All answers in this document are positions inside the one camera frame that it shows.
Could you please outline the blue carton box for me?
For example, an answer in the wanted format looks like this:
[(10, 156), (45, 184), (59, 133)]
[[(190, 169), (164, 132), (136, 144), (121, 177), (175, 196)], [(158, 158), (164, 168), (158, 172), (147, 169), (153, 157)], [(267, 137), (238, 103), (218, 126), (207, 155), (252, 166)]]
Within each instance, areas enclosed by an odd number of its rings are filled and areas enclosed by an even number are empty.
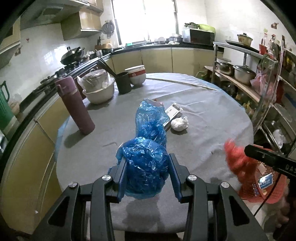
[(273, 185), (273, 174), (272, 173), (262, 176), (258, 180), (258, 186), (260, 189), (266, 189), (271, 185)]

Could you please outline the red plastic basket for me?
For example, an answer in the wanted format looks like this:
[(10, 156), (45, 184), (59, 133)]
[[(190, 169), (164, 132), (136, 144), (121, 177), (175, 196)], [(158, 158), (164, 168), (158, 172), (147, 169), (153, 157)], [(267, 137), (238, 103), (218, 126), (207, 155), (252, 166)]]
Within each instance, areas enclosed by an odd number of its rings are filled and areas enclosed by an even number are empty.
[(287, 187), (287, 177), (280, 176), (273, 168), (255, 159), (247, 157), (247, 161), (250, 161), (254, 168), (247, 172), (247, 174), (251, 174), (240, 187), (238, 194), (241, 199), (251, 203), (259, 203), (263, 202), (270, 194), (266, 203), (274, 204), (280, 201)]

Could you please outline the blue plastic bag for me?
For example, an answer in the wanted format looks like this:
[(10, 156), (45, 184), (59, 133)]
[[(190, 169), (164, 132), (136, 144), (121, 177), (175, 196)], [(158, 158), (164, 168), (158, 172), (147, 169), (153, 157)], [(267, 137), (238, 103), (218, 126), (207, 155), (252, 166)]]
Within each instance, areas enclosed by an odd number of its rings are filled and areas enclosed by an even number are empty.
[(117, 163), (127, 162), (125, 195), (147, 199), (161, 192), (169, 176), (167, 136), (163, 124), (169, 121), (160, 102), (144, 99), (135, 114), (135, 137), (118, 148)]

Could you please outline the red plastic bag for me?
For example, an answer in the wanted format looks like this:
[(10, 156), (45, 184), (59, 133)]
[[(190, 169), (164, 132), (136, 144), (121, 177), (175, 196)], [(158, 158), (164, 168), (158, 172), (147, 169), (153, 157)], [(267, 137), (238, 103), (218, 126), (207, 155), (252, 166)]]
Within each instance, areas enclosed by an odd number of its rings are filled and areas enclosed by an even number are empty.
[(224, 144), (227, 165), (241, 184), (247, 183), (254, 177), (258, 164), (257, 160), (246, 156), (244, 149), (242, 146), (237, 146), (233, 140), (227, 140)]

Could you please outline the white plastic bag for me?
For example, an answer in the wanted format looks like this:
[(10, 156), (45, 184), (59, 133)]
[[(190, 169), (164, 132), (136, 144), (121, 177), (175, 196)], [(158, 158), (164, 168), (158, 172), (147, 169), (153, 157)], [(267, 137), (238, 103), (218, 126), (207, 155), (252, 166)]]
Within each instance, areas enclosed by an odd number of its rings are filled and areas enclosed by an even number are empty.
[(287, 139), (280, 129), (277, 129), (273, 132), (273, 137), (280, 149), (284, 144), (287, 144)]

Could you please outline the stacked red white bowls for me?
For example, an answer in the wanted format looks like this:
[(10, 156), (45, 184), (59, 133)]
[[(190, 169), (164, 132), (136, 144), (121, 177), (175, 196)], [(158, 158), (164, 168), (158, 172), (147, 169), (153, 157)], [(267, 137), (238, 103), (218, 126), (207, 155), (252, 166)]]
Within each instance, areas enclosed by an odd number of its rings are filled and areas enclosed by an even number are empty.
[(138, 65), (125, 69), (133, 86), (142, 86), (146, 80), (146, 69), (144, 65)]

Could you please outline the purple thermos bottle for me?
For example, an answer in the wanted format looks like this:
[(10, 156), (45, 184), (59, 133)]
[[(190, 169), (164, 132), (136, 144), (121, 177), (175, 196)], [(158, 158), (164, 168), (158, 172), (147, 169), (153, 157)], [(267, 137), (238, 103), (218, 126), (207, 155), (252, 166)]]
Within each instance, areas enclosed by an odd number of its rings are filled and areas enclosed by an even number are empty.
[(84, 135), (90, 134), (95, 129), (95, 124), (83, 103), (74, 79), (68, 76), (56, 80), (55, 87), (79, 131)]

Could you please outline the white medicine box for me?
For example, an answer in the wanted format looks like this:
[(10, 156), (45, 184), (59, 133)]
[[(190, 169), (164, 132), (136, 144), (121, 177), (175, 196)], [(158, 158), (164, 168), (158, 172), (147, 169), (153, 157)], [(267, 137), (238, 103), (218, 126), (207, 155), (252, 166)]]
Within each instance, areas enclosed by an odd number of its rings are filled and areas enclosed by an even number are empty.
[(177, 103), (173, 103), (169, 108), (166, 109), (166, 114), (169, 116), (169, 121), (163, 124), (165, 131), (171, 127), (171, 122), (175, 118), (179, 118), (182, 115), (182, 107)]

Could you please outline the grey tablecloth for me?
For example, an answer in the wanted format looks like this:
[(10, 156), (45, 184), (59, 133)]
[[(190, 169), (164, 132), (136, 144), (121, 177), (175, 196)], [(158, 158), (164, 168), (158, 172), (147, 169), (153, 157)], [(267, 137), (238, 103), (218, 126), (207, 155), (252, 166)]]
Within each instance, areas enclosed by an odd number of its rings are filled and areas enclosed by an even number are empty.
[(69, 120), (57, 178), (62, 189), (72, 182), (90, 184), (126, 161), (125, 196), (110, 206), (115, 230), (185, 230), (188, 205), (175, 197), (170, 154), (204, 182), (225, 181), (240, 189), (224, 144), (252, 144), (253, 125), (245, 109), (216, 85), (185, 74), (148, 74), (142, 87), (87, 109), (95, 129), (84, 136)]

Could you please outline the steel pot on shelf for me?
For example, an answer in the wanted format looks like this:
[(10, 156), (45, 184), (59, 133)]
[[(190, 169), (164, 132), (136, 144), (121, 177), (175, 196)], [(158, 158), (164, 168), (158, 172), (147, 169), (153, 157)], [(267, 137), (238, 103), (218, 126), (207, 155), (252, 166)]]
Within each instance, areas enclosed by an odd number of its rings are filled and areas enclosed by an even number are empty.
[(242, 84), (250, 86), (250, 81), (256, 77), (256, 73), (246, 65), (234, 65), (234, 77)]

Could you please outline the green basin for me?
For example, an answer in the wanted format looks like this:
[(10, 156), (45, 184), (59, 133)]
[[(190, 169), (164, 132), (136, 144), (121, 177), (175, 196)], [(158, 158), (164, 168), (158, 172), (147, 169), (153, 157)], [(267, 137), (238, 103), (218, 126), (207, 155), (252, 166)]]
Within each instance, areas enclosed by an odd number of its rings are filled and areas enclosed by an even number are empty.
[(199, 29), (203, 30), (203, 31), (208, 31), (208, 32), (212, 32), (212, 33), (216, 33), (216, 30), (214, 27), (210, 26), (210, 25), (205, 25), (205, 24), (199, 24)]

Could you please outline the white tissue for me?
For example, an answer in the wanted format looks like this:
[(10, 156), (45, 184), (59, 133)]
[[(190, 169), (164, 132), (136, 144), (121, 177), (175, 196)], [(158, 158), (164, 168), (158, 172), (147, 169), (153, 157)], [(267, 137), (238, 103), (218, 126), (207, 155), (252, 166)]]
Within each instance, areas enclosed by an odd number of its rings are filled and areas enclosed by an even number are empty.
[(171, 128), (176, 132), (182, 132), (186, 130), (188, 126), (189, 126), (189, 121), (187, 116), (175, 118), (174, 120), (171, 121)]

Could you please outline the black chopstick holder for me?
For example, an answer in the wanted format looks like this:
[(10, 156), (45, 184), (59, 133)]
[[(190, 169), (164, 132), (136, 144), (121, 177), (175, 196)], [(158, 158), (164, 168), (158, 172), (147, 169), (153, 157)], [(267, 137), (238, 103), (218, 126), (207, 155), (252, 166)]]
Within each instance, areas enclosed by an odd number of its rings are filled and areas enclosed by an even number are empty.
[(115, 81), (120, 94), (126, 94), (132, 90), (128, 72), (118, 73)]

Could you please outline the metal kitchen rack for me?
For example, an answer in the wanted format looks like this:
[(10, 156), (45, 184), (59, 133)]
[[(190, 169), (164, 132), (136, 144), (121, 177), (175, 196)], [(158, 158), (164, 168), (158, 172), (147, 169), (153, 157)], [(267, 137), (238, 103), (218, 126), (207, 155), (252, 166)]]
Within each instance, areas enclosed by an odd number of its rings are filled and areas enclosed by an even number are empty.
[[(206, 78), (243, 106), (253, 125), (255, 143), (291, 154), (295, 150), (295, 110), (288, 100), (295, 94), (295, 84), (290, 81), (295, 74), (295, 54), (285, 43), (273, 47), (274, 52), (260, 54), (233, 41), (214, 42), (214, 62), (205, 67)], [(250, 86), (235, 79), (234, 65), (246, 65), (256, 73)], [(281, 149), (273, 137), (277, 129), (287, 139)]]

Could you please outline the range hood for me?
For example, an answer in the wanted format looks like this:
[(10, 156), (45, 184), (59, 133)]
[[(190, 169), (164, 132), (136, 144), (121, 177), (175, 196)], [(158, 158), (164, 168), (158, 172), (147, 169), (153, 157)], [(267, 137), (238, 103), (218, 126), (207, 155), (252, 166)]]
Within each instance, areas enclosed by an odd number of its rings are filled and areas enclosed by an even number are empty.
[(20, 29), (60, 23), (85, 6), (89, 6), (88, 1), (34, 1), (21, 15)]

